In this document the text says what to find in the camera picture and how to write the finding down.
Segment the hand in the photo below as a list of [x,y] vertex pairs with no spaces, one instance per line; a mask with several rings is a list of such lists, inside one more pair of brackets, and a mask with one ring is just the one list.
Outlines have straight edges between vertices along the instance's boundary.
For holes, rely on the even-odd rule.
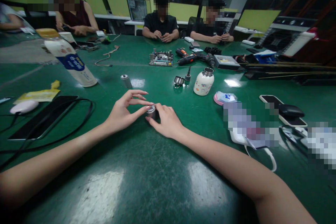
[[155,107],[159,112],[161,123],[157,123],[150,117],[146,117],[146,120],[160,134],[168,138],[176,139],[178,134],[180,134],[185,127],[180,122],[175,111],[172,107],[167,107],[166,105],[162,106],[160,103],[155,104]]
[[[110,134],[127,128],[135,122],[139,116],[150,109],[154,103],[146,101],[146,98],[143,97],[142,94],[147,95],[148,93],[141,90],[128,90],[119,100],[115,102],[109,117],[103,123]],[[142,107],[131,114],[127,110],[127,107],[129,105],[136,104],[145,105],[145,107]]]
[[210,39],[211,44],[218,44],[221,41],[222,41],[222,37],[218,36],[218,35],[215,35],[215,36],[211,37],[211,39]]
[[86,26],[73,26],[76,36],[86,36]]
[[225,42],[231,42],[231,36],[229,33],[225,33],[222,35],[222,41],[225,41]]
[[169,34],[169,33],[166,33],[165,35],[162,36],[161,39],[162,39],[162,42],[169,43],[173,40],[173,35]]
[[156,30],[155,32],[153,32],[153,34],[152,34],[152,39],[161,39],[161,37],[162,37],[162,34],[161,34],[161,32],[160,31],[158,31],[158,30]]

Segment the green table surface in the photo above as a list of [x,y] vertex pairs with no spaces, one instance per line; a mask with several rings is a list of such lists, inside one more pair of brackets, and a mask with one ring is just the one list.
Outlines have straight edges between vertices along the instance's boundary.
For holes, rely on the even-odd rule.
[[[104,62],[113,67],[95,66],[94,62],[115,44],[120,46],[119,50]],[[200,45],[201,48],[209,46],[202,42]],[[196,76],[206,67],[203,62],[191,64],[190,83],[175,89],[174,77],[184,77],[188,66],[156,67],[148,66],[148,61],[153,48],[175,51],[180,47],[188,48],[189,43],[177,40],[163,44],[144,37],[122,35],[97,51],[79,51],[79,56],[99,79],[97,85],[89,88],[77,84],[62,65],[36,69],[38,65],[2,64],[0,97],[18,97],[24,92],[48,89],[54,80],[59,80],[59,95],[78,95],[95,102],[92,116],[73,135],[76,137],[107,118],[115,101],[127,91],[120,80],[122,74],[127,74],[134,88],[149,93],[148,101],[172,106],[184,126],[242,152],[245,152],[244,147],[233,143],[228,130],[223,127],[223,109],[213,101],[216,91],[234,93],[257,120],[269,117],[269,111],[258,98],[261,94],[275,95],[284,103],[299,106],[305,112],[307,122],[331,122],[335,118],[336,91],[331,87],[248,80],[242,73],[231,70],[217,70],[209,94],[198,96],[193,93],[193,85]],[[243,54],[247,47],[239,42],[221,46],[223,55]],[[35,115],[44,106],[46,103],[40,104],[28,116]],[[1,104],[0,114],[8,114],[11,107],[9,101]],[[44,138],[31,146],[49,143],[67,134],[81,123],[87,108],[86,102],[73,107]],[[7,127],[11,119],[0,117],[1,127]],[[19,118],[14,127],[0,135],[0,149],[19,148],[20,141],[6,139],[28,119]],[[11,166],[50,148],[22,154]],[[288,184],[315,220],[333,223],[336,195],[326,176],[308,164],[308,160],[289,143],[280,140],[279,147],[273,147],[271,151],[278,165],[275,173]],[[250,154],[272,168],[263,150],[251,150]],[[1,156],[1,162],[9,157]],[[16,216],[24,223],[258,223],[250,199],[201,157],[157,133],[144,118],[95,146],[28,201]]]

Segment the paper cup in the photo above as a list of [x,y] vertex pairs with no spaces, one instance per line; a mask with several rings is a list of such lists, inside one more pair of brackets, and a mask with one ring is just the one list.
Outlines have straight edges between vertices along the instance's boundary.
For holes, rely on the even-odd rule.
[[76,41],[74,40],[74,38],[73,38],[71,32],[68,32],[68,31],[66,31],[66,32],[65,32],[65,31],[62,31],[62,32],[59,32],[58,34],[61,35],[61,37],[64,38],[64,39],[65,39],[66,41],[68,41],[69,43],[73,43],[73,42],[76,43]]

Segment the circuit board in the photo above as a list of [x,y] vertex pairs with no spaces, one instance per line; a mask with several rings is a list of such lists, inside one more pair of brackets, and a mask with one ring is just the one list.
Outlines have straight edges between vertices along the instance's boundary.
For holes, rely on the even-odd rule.
[[149,65],[159,65],[170,67],[173,64],[174,56],[170,51],[161,51],[157,52],[156,49],[153,49],[153,52],[149,55]]

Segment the white phone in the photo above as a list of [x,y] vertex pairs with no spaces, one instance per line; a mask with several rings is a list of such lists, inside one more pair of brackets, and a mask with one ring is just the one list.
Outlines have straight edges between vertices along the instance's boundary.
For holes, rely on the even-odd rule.
[[[278,109],[279,104],[284,104],[282,101],[280,101],[277,97],[273,95],[268,94],[262,94],[259,96],[259,99],[262,100],[265,103],[274,103],[274,108]],[[292,119],[290,117],[283,117],[282,115],[279,115],[279,119],[285,124],[292,127],[307,127],[307,123],[303,121],[301,118],[297,117],[295,119]]]

